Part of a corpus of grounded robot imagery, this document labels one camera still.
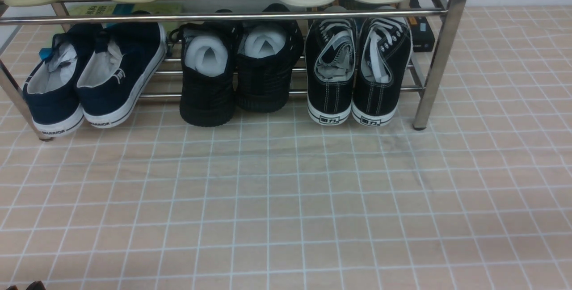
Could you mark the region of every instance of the canvas sneaker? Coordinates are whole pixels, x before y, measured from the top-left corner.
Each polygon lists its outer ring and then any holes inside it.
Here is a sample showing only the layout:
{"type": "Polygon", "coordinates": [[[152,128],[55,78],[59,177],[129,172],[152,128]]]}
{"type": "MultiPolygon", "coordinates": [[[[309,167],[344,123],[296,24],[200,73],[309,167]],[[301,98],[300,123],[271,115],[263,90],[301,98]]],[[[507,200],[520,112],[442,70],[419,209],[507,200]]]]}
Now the canvas sneaker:
{"type": "MultiPolygon", "coordinates": [[[[288,12],[272,4],[264,12],[288,12]]],[[[237,55],[236,104],[260,113],[278,111],[288,102],[292,68],[304,50],[304,39],[296,21],[252,21],[244,23],[237,55]]]]}
{"type": "MultiPolygon", "coordinates": [[[[329,7],[326,11],[345,11],[329,7]]],[[[315,21],[306,37],[308,112],[316,123],[338,125],[351,112],[356,25],[352,19],[315,21]]]]}
{"type": "Polygon", "coordinates": [[[79,23],[52,39],[51,54],[27,78],[22,92],[35,127],[48,137],[80,127],[84,110],[74,91],[95,45],[101,25],[79,23]]]}
{"type": "Polygon", "coordinates": [[[118,23],[102,30],[76,92],[86,119],[111,128],[127,120],[167,51],[159,23],[118,23]]]}
{"type": "Polygon", "coordinates": [[[184,121],[214,127],[232,119],[232,79],[241,29],[240,23],[232,21],[190,23],[178,29],[183,70],[180,113],[184,121]]]}
{"type": "Polygon", "coordinates": [[[413,53],[411,30],[403,17],[368,19],[359,45],[362,59],[353,91],[352,114],[362,125],[383,126],[397,110],[403,75],[413,53]]]}

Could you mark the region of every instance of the floor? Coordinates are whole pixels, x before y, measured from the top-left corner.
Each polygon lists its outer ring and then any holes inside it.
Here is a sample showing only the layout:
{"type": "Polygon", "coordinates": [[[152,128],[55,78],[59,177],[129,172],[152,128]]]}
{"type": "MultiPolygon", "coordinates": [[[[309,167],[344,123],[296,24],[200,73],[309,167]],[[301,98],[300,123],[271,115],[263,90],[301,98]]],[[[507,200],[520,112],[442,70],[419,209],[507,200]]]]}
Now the floor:
{"type": "MultiPolygon", "coordinates": [[[[20,81],[50,30],[2,55],[20,81]]],[[[42,143],[2,92],[0,288],[569,289],[571,56],[572,7],[468,9],[422,132],[404,94],[380,129],[142,103],[42,143]]]]}

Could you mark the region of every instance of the black box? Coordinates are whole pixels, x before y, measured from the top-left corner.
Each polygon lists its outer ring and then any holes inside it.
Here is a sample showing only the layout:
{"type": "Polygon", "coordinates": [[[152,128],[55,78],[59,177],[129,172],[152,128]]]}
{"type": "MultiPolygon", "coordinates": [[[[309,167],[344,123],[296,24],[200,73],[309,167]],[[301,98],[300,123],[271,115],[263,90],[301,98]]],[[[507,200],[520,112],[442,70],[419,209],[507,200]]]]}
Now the black box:
{"type": "MultiPolygon", "coordinates": [[[[411,8],[421,8],[418,0],[409,2],[411,8]]],[[[413,37],[413,52],[431,52],[435,45],[435,35],[426,17],[409,17],[411,36],[413,37]]]]}

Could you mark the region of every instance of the black canvas sneaker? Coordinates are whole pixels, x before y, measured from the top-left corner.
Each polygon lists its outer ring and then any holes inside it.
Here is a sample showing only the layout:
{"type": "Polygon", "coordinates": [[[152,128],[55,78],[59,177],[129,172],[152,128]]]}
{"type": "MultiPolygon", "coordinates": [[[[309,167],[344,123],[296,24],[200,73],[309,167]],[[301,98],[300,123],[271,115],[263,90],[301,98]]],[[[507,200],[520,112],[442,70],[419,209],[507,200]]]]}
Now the black canvas sneaker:
{"type": "Polygon", "coordinates": [[[403,75],[413,52],[411,30],[403,17],[368,19],[362,27],[359,45],[362,58],[353,91],[352,114],[362,125],[384,126],[397,110],[403,75]]]}
{"type": "MultiPolygon", "coordinates": [[[[272,4],[264,12],[288,12],[272,4]]],[[[292,68],[304,50],[304,39],[296,21],[245,22],[237,67],[236,104],[248,111],[272,113],[286,102],[292,68]]]]}
{"type": "MultiPolygon", "coordinates": [[[[329,7],[326,11],[341,11],[329,7]]],[[[315,21],[306,37],[308,112],[321,125],[338,125],[351,111],[356,25],[352,19],[315,21]]]]}
{"type": "Polygon", "coordinates": [[[166,52],[166,33],[159,23],[117,23],[101,31],[76,84],[87,121],[98,128],[126,121],[166,52]]]}
{"type": "Polygon", "coordinates": [[[180,113],[184,121],[214,127],[232,119],[232,78],[241,30],[241,24],[233,21],[190,23],[178,29],[183,70],[180,113]]]}

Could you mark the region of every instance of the metal shoe rack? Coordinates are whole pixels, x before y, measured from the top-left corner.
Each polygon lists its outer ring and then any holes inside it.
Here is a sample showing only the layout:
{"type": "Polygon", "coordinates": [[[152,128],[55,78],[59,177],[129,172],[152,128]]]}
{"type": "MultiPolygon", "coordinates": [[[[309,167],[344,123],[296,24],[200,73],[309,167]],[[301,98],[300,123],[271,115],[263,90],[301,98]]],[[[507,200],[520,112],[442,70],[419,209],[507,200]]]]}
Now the metal shoe rack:
{"type": "MultiPolygon", "coordinates": [[[[394,11],[345,11],[345,12],[292,12],[292,13],[183,13],[179,15],[145,15],[145,16],[109,16],[109,17],[71,17],[65,7],[65,3],[78,2],[98,2],[109,0],[62,0],[53,3],[51,6],[55,11],[56,17],[2,17],[8,7],[0,0],[0,25],[61,25],[64,30],[68,30],[73,23],[92,22],[92,23],[110,23],[125,21],[154,21],[154,22],[172,22],[172,21],[213,21],[213,20],[307,20],[307,19],[327,19],[332,17],[427,17],[439,16],[442,20],[442,27],[437,38],[433,59],[427,76],[424,77],[416,60],[413,59],[409,64],[409,69],[413,77],[413,86],[403,86],[404,92],[418,92],[421,97],[417,107],[413,128],[423,130],[427,127],[429,114],[435,101],[435,96],[439,89],[439,84],[449,59],[452,44],[459,26],[459,22],[464,11],[466,0],[431,0],[435,8],[409,9],[400,7],[394,11]]],[[[180,58],[167,58],[165,64],[179,63],[180,58]]],[[[306,68],[294,68],[295,74],[305,74],[306,68]]],[[[181,76],[181,71],[159,70],[155,76],[181,76]]],[[[0,60],[0,86],[10,97],[18,111],[29,123],[30,127],[35,131],[39,139],[49,141],[42,133],[34,127],[30,111],[26,102],[22,98],[22,90],[18,83],[12,77],[6,66],[0,60]]],[[[307,90],[291,90],[290,95],[305,95],[307,90]]],[[[142,99],[162,100],[180,98],[180,92],[166,92],[143,94],[142,99]]]]}

